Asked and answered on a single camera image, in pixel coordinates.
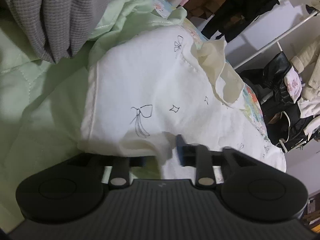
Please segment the light green quilt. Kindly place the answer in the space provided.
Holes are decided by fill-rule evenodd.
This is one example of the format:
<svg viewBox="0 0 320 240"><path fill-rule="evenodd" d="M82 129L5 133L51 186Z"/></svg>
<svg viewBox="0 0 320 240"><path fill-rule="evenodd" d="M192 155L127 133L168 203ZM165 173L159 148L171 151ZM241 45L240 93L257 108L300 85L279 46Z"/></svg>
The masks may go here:
<svg viewBox="0 0 320 240"><path fill-rule="evenodd" d="M38 59L10 12L1 9L1 229L23 220L15 192L25 178L79 153L88 68L110 48L162 26L182 24L183 8L163 0L110 0L74 58Z"/></svg>

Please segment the cream crumpled cloth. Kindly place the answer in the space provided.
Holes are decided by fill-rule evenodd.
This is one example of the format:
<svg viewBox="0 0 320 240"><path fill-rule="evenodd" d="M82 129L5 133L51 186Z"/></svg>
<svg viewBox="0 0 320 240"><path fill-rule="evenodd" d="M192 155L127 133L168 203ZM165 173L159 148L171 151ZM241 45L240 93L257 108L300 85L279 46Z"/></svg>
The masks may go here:
<svg viewBox="0 0 320 240"><path fill-rule="evenodd" d="M244 81L227 62L225 41L206 41L196 51L196 58L202 67L215 97L228 107L244 109Z"/></svg>

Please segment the black clothes pile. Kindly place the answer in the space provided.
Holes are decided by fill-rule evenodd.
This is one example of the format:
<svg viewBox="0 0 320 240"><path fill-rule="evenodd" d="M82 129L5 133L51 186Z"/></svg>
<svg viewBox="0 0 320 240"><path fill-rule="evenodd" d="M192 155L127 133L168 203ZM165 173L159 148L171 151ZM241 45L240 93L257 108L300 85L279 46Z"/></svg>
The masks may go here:
<svg viewBox="0 0 320 240"><path fill-rule="evenodd" d="M244 70L240 77L257 96L272 144L289 152L319 138L319 111L302 112L302 83L283 52L264 68Z"/></svg>

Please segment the grey knit sweater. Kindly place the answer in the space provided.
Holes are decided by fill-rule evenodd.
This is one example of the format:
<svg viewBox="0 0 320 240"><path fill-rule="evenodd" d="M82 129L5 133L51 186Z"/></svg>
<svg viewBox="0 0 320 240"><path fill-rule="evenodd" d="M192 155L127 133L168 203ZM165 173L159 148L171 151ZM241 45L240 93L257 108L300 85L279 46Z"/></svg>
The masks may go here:
<svg viewBox="0 0 320 240"><path fill-rule="evenodd" d="M35 54L58 63L74 57L102 18L109 0L5 0Z"/></svg>

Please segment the black hanging coat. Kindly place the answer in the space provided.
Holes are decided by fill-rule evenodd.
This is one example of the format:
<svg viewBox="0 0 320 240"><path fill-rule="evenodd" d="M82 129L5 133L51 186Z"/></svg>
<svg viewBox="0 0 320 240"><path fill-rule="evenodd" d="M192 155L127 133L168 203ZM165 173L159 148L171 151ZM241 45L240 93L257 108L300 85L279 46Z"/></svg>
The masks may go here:
<svg viewBox="0 0 320 240"><path fill-rule="evenodd" d="M231 42L256 18L279 4L279 0L226 0L201 33L210 39L218 31L217 40L224 37L226 42Z"/></svg>

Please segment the white bow-print cloth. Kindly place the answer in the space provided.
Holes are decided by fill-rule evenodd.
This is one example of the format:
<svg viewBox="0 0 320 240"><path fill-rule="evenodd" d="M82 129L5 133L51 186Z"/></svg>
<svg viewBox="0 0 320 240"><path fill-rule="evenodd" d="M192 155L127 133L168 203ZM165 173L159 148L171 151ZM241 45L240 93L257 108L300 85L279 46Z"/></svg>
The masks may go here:
<svg viewBox="0 0 320 240"><path fill-rule="evenodd" d="M251 123L222 113L196 58L193 37L173 25L143 32L110 49L89 70L79 148L124 157L153 156L164 179L194 179L178 162L176 136L219 151L231 147L280 171L283 152L259 138L239 135Z"/></svg>

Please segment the beige hanging jacket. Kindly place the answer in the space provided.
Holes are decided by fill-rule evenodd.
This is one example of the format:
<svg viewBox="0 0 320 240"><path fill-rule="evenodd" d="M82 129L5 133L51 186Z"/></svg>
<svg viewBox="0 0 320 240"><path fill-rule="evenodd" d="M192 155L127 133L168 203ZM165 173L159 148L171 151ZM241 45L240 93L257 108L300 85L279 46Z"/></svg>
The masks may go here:
<svg viewBox="0 0 320 240"><path fill-rule="evenodd" d="M319 115L319 36L304 46L290 61L302 75L304 83L298 100L300 117Z"/></svg>

